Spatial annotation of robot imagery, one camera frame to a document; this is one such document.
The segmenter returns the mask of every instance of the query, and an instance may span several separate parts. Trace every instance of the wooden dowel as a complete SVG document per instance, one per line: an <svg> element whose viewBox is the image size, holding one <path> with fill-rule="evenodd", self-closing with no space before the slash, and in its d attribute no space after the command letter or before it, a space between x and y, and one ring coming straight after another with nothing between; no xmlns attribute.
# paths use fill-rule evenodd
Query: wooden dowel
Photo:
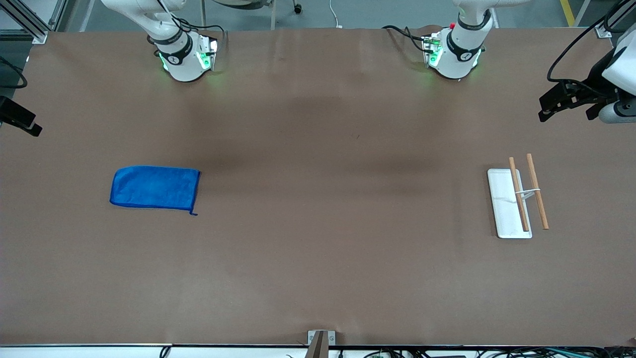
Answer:
<svg viewBox="0 0 636 358"><path fill-rule="evenodd" d="M530 231L528 220L525 215L525 206L523 205L523 199L521 197L521 193L519 193L521 189L519 188L519 178L517 178L516 174L515 158L510 157L508 158L508 161L510 162L510 173L513 176L513 185L515 186L515 197L517 200L517 208L519 208L519 216L521 216L521 225L524 231Z"/></svg>
<svg viewBox="0 0 636 358"><path fill-rule="evenodd" d="M534 171L534 162L532 161L532 154L526 155L528 159L528 168L530 169L530 181L532 182L532 188L539 188L539 181L537 180L537 173ZM544 230L548 230L548 217L546 216L546 209L543 207L543 198L541 197L541 190L534 192L534 196L537 198L537 206L539 207L539 216L541 217L541 225Z"/></svg>

